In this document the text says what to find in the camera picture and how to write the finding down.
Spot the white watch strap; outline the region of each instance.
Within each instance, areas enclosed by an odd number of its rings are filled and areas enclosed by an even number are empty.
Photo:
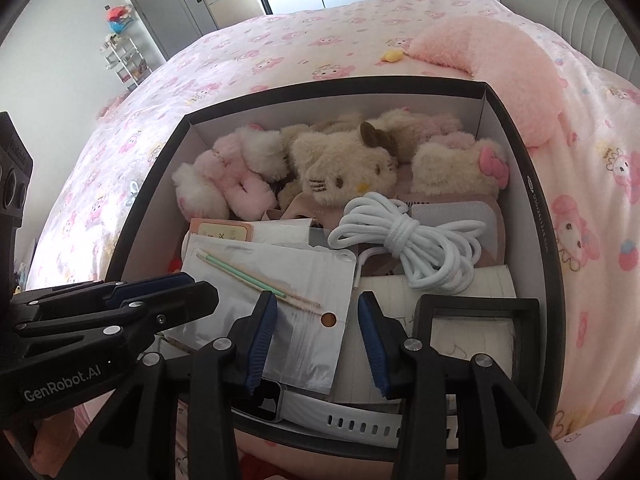
[[[341,440],[379,447],[398,447],[401,415],[372,412],[282,391],[280,417]],[[458,418],[447,417],[447,448],[458,448]]]

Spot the yellow toy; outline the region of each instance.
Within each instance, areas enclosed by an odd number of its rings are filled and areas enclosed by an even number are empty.
[[[396,61],[400,61],[404,57],[404,50],[401,48],[392,48],[387,50],[380,61],[388,61],[389,63],[395,63]]]

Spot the watch face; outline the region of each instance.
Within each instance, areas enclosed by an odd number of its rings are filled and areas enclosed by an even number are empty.
[[[231,399],[231,406],[238,412],[246,413],[266,422],[278,420],[278,408],[282,386],[274,381],[262,379],[250,399]]]

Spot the black frame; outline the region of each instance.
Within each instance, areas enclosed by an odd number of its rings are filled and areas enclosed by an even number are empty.
[[[120,237],[107,270],[108,281],[122,278],[129,252],[146,209],[156,187],[164,175],[174,153],[192,124],[217,119],[226,115],[268,105],[314,99],[328,96],[356,94],[424,94],[486,99],[494,110],[510,143],[518,163],[521,177],[529,195],[529,204],[536,219],[540,253],[546,288],[546,352],[540,396],[536,413],[546,427],[551,428],[562,384],[564,370],[564,338],[566,319],[562,272],[556,248],[551,216],[546,206],[542,188],[529,158],[526,147],[506,108],[491,87],[484,82],[452,78],[422,76],[368,76],[301,83],[249,94],[196,110],[186,115],[178,124],[149,171],[140,192],[123,225]],[[297,447],[312,452],[361,458],[363,460],[392,460],[393,450],[365,444],[347,443],[330,438],[307,436],[276,428],[261,421],[234,414],[238,430],[251,433],[284,446]]]

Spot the headboard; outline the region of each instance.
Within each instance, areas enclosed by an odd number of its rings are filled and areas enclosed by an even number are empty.
[[[596,65],[640,87],[640,56],[604,0],[500,0],[562,36]]]

